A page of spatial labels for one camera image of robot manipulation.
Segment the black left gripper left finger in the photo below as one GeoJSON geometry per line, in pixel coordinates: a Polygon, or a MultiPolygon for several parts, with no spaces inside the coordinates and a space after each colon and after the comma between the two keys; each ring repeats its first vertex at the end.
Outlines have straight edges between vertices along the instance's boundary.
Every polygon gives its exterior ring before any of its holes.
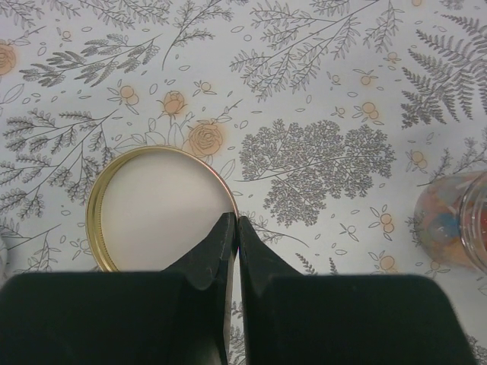
{"type": "Polygon", "coordinates": [[[1,291],[3,364],[225,364],[235,216],[163,271],[29,273],[1,291]]]}

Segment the clear plastic jar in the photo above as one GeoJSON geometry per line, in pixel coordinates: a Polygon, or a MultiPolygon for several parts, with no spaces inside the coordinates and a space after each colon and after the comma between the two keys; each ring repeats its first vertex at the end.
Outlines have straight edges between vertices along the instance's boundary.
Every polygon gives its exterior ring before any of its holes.
{"type": "Polygon", "coordinates": [[[427,186],[413,227],[434,261],[486,273],[486,172],[449,175],[427,186]]]}

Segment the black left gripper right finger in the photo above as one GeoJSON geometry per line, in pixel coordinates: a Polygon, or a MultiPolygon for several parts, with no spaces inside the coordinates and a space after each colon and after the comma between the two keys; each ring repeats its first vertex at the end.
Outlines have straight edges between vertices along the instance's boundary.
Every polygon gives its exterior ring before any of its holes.
{"type": "Polygon", "coordinates": [[[419,275],[303,275],[238,221],[249,364],[473,364],[447,295],[419,275]]]}

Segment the round wooden jar lid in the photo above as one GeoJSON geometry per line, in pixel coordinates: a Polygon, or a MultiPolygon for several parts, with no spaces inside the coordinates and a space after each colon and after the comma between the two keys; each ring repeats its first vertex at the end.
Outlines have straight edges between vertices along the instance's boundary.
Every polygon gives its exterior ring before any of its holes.
{"type": "Polygon", "coordinates": [[[227,213],[237,214],[237,204],[214,169],[185,151],[149,146],[100,172],[86,205],[86,233],[102,271],[160,271],[227,213]]]}

